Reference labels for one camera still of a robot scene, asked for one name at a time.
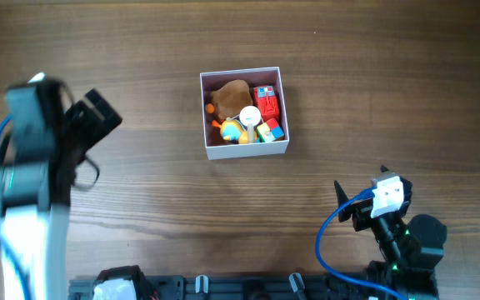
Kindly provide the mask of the colourful puzzle cube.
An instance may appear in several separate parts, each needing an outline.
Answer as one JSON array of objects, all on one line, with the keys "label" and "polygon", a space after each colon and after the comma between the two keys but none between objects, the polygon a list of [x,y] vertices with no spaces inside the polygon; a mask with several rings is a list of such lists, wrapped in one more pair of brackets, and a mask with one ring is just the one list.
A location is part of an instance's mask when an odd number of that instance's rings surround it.
[{"label": "colourful puzzle cube", "polygon": [[284,131],[275,118],[268,119],[258,125],[256,129],[262,143],[271,143],[285,138]]}]

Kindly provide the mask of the white wooden rattle drum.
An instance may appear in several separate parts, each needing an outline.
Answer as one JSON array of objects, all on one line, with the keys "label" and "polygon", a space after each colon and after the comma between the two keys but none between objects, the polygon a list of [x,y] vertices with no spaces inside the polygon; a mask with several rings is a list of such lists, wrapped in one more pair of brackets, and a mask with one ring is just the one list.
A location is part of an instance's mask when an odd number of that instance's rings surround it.
[{"label": "white wooden rattle drum", "polygon": [[247,128],[248,125],[253,125],[254,129],[262,121],[261,113],[255,106],[244,107],[241,112],[232,119],[237,119],[244,128]]}]

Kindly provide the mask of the brown plush toy with carrot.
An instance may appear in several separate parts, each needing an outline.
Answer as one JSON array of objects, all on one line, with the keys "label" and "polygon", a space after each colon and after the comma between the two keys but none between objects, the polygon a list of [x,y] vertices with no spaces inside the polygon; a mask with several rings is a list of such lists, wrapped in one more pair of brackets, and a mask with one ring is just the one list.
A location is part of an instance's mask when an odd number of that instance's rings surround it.
[{"label": "brown plush toy with carrot", "polygon": [[204,106],[207,113],[217,120],[236,117],[245,107],[252,106],[253,99],[248,84],[243,80],[233,80],[217,91],[210,93],[210,103]]}]

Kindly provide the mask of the red toy fire truck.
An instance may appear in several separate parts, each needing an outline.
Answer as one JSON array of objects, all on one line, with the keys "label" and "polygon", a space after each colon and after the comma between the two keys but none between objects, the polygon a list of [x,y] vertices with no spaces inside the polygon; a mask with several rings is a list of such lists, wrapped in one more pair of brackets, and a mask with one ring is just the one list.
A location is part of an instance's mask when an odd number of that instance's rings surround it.
[{"label": "red toy fire truck", "polygon": [[253,103],[261,113],[264,122],[269,119],[280,119],[278,95],[273,86],[258,86],[253,89]]}]

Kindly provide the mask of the orange blue duck toy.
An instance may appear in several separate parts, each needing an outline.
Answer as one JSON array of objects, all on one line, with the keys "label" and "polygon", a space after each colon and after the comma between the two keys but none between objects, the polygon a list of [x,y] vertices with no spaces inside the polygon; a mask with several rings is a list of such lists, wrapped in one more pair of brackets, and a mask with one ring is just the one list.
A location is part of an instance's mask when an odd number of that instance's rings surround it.
[{"label": "orange blue duck toy", "polygon": [[239,144],[259,143],[259,137],[253,125],[244,128],[237,119],[228,118],[219,123],[216,120],[211,122],[214,128],[218,128],[224,141],[235,142]]}]

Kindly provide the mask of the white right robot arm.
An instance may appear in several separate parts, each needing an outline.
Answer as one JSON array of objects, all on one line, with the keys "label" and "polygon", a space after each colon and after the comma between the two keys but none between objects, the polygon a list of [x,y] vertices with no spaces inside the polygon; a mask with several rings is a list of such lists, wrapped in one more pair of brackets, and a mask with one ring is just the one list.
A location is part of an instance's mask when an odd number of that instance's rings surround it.
[{"label": "white right robot arm", "polygon": [[[412,203],[413,184],[385,166],[372,186],[348,197],[334,183],[338,207],[320,227],[317,260],[327,270],[327,295],[340,299],[438,299],[435,267],[444,257],[448,229],[438,219],[418,214],[404,222]],[[352,221],[356,232],[372,232],[382,255],[360,273],[343,273],[321,255],[321,239],[329,223]]]}]

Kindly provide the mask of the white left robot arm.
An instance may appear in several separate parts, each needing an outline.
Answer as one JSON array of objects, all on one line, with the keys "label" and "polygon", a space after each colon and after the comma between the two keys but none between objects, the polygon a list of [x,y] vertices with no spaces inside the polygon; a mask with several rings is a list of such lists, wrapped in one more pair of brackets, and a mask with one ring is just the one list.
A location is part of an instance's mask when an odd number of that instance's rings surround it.
[{"label": "white left robot arm", "polygon": [[71,191],[87,152],[122,123],[95,89],[76,100],[61,79],[7,89],[0,127],[0,252],[6,299],[64,299]]}]

